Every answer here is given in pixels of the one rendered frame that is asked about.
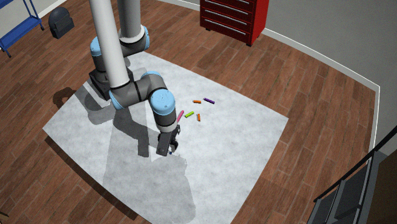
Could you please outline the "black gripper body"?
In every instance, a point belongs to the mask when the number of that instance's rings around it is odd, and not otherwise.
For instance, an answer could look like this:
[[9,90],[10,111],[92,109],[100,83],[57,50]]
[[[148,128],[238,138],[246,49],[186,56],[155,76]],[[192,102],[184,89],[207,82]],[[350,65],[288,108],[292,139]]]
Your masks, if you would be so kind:
[[176,140],[175,140],[175,137],[176,137],[176,135],[177,135],[177,132],[178,132],[178,135],[179,135],[179,133],[180,133],[180,125],[178,125],[178,124],[177,124],[176,128],[173,130],[173,135],[172,135],[172,138],[171,138],[171,143],[170,143],[170,145],[173,145],[173,144],[174,144],[174,141],[176,141]]

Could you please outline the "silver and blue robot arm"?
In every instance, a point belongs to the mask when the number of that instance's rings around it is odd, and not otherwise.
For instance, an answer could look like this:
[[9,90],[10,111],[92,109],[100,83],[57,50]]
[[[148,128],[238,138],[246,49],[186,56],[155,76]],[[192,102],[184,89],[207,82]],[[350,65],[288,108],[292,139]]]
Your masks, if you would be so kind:
[[89,3],[97,34],[90,44],[96,80],[104,85],[110,83],[109,95],[116,110],[148,100],[161,131],[156,154],[166,157],[177,126],[174,96],[156,71],[148,71],[140,80],[130,82],[124,61],[149,48],[148,30],[140,23],[140,0],[117,0],[121,29],[118,33],[111,1]]

